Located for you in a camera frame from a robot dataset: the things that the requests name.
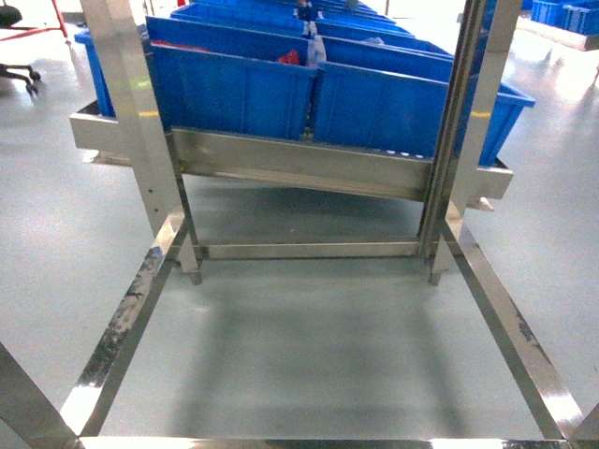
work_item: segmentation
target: floor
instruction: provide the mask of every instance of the floor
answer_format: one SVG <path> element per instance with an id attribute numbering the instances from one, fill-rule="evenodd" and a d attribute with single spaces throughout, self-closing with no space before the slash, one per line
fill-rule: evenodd
<path id="1" fill-rule="evenodd" d="M 59 407 L 152 235 L 127 168 L 85 165 L 68 115 L 94 99 L 60 34 L 3 44 L 0 340 Z M 467 222 L 584 413 L 599 401 L 597 55 L 517 33 L 505 80 L 537 101 L 502 158 L 516 177 Z M 185 179 L 204 237 L 416 233 L 411 202 Z M 173 272 L 103 434 L 539 438 L 460 274 L 419 260 L 206 262 Z M 23 446 L 0 425 L 3 448 Z"/>

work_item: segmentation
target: blue storage bin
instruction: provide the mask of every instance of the blue storage bin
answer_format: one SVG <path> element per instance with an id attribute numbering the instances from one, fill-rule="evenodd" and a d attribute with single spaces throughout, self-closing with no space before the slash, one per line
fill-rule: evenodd
<path id="1" fill-rule="evenodd" d="M 287 18 L 293 18 L 295 9 L 292 5 L 271 3 L 266 4 L 259 0 L 199 0 L 196 4 L 205 5 L 208 7 L 238 7 L 242 9 L 251 9 L 256 14 L 281 14 Z"/>
<path id="2" fill-rule="evenodd" d="M 372 46 L 352 54 L 344 42 L 323 40 L 328 61 L 321 63 L 316 84 L 314 139 L 433 157 L 451 61 Z M 495 162 L 521 111 L 533 105 L 531 98 L 502 85 L 481 166 Z"/>
<path id="3" fill-rule="evenodd" d="M 568 3 L 572 2 L 563 0 L 533 0 L 531 19 L 535 22 L 563 28 L 563 21 L 565 20 L 563 5 Z"/>
<path id="4" fill-rule="evenodd" d="M 268 138 L 303 134 L 315 70 L 156 45 L 153 53 L 166 122 Z"/>
<path id="5" fill-rule="evenodd" d="M 219 3 L 218 0 L 212 0 L 214 3 Z M 267 5 L 266 7 L 270 7 L 270 5 L 287 5 L 290 7 L 297 7 L 298 2 L 296 0 L 256 0 L 257 2 L 261 3 L 262 5 Z M 371 15 L 378 15 L 378 13 L 376 11 L 374 11 L 373 9 L 367 7 L 366 5 L 364 5 L 363 3 L 359 3 L 358 7 L 356 9 L 350 9 L 349 7 L 347 7 L 346 3 L 344 2 L 344 0 L 342 1 L 335 1 L 335 0 L 314 0 L 312 3 L 313 8 L 315 9 L 324 9 L 327 10 L 328 8 L 331 9 L 337 9 L 337 10 L 341 10 L 341 11 L 346 11 L 349 13 L 352 12 L 362 12 L 362 13 L 370 13 Z"/>
<path id="6" fill-rule="evenodd" d="M 299 139 L 317 71 L 279 64 L 308 40 L 173 19 L 147 19 L 165 125 Z M 208 49 L 197 51 L 174 46 Z"/>
<path id="7" fill-rule="evenodd" d="M 212 53 L 273 62 L 295 50 L 300 63 L 306 64 L 308 40 L 305 38 L 157 17 L 148 17 L 146 23 L 152 41 L 166 41 L 174 45 L 203 48 Z"/>
<path id="8" fill-rule="evenodd" d="M 599 35 L 599 1 L 575 2 L 563 7 L 566 30 L 580 35 Z"/>
<path id="9" fill-rule="evenodd" d="M 114 107 L 112 101 L 110 101 L 109 89 L 104 80 L 104 74 L 102 73 L 102 67 L 100 61 L 95 52 L 94 42 L 89 31 L 78 33 L 75 35 L 75 42 L 85 45 L 87 51 L 87 59 L 90 62 L 90 70 L 92 72 L 92 79 L 94 80 L 95 94 L 97 95 L 97 105 L 102 115 L 106 117 L 115 117 Z"/>
<path id="10" fill-rule="evenodd" d="M 445 50 L 426 40 L 418 40 L 412 35 L 403 33 L 393 33 L 390 31 L 376 31 L 368 28 L 346 27 L 333 23 L 319 23 L 318 34 L 322 36 L 338 37 L 342 39 L 363 42 L 366 39 L 380 37 L 385 42 L 386 47 L 397 47 L 402 49 L 411 49 L 416 51 L 428 51 L 431 53 L 442 54 L 447 58 L 453 58 Z"/>
<path id="11" fill-rule="evenodd" d="M 243 8 L 215 7 L 193 3 L 173 11 L 170 17 L 193 22 L 236 26 L 279 35 L 301 36 L 303 33 L 303 22 L 293 16 L 287 18 L 277 13 L 256 14 L 251 9 Z"/>
<path id="12" fill-rule="evenodd" d="M 376 18 L 365 18 L 353 14 L 339 14 L 336 12 L 323 13 L 323 18 L 318 19 L 317 22 L 336 23 L 342 26 L 359 26 L 361 28 L 373 30 L 404 31 L 391 19 L 381 18 L 379 20 Z"/>

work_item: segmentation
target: metal leg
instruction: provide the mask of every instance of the metal leg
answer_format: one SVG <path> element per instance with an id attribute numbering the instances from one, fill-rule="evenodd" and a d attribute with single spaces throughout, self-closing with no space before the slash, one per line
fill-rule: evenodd
<path id="1" fill-rule="evenodd" d="M 24 75 L 21 75 L 19 73 L 11 73 L 7 70 L 0 71 L 0 78 L 8 78 L 10 80 L 21 80 L 25 81 L 27 85 L 32 84 L 31 80 L 29 80 L 29 77 L 25 77 Z"/>
<path id="2" fill-rule="evenodd" d="M 434 251 L 432 242 L 439 239 L 439 225 L 449 213 L 462 218 L 466 211 L 519 16 L 518 2 L 494 3 L 469 1 L 464 10 L 462 45 L 452 70 L 419 233 L 421 255 L 436 253 L 433 278 L 451 264 L 446 244 L 441 240 Z"/>
<path id="3" fill-rule="evenodd" d="M 78 436 L 100 432 L 186 235 L 184 214 L 170 214 L 66 399 L 61 415 Z"/>
<path id="4" fill-rule="evenodd" d="M 573 437 L 575 440 L 599 440 L 599 404 L 584 418 Z"/>
<path id="5" fill-rule="evenodd" d="M 142 47 L 145 29 L 141 4 L 132 10 L 128 1 L 83 0 L 110 97 L 119 119 L 119 129 L 128 154 L 150 225 L 157 235 L 171 210 L 184 210 L 189 220 L 189 237 L 180 260 L 183 271 L 199 272 L 193 246 L 197 244 L 183 180 L 172 141 L 165 136 L 158 113 L 152 80 Z"/>
<path id="6" fill-rule="evenodd" d="M 2 343 L 0 419 L 33 449 L 78 446 L 77 436 Z"/>

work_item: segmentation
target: metal rail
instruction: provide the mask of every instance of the metal rail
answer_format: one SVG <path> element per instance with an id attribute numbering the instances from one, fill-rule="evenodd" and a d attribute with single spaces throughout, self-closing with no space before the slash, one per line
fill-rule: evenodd
<path id="1" fill-rule="evenodd" d="M 97 150 L 87 162 L 130 166 L 125 138 L 116 119 L 97 117 L 95 107 L 71 115 L 78 148 Z M 250 138 L 191 129 L 172 129 L 184 174 L 286 187 L 423 201 L 432 161 L 288 140 Z M 469 206 L 481 198 L 504 197 L 514 173 L 497 161 L 471 175 Z"/>

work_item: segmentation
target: stainless steel frame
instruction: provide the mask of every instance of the stainless steel frame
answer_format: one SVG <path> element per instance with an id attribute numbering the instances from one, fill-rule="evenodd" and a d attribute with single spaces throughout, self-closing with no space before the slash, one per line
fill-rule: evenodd
<path id="1" fill-rule="evenodd" d="M 148 75 L 144 28 L 127 0 L 83 0 L 118 120 L 93 107 L 71 117 L 91 162 L 131 166 L 155 234 L 136 279 L 110 320 L 60 414 L 0 345 L 0 417 L 33 448 L 567 449 L 599 447 L 599 406 L 582 413 L 516 304 L 463 224 L 468 205 L 501 198 L 505 167 L 476 166 L 518 17 L 516 0 L 469 0 L 433 162 L 360 149 L 197 130 L 164 132 Z M 385 239 L 201 241 L 181 173 L 266 181 L 354 195 L 423 201 L 418 236 Z M 206 441 L 97 437 L 165 280 L 181 257 L 198 280 L 202 259 L 399 257 L 431 261 L 431 282 L 455 260 L 547 440 Z"/>

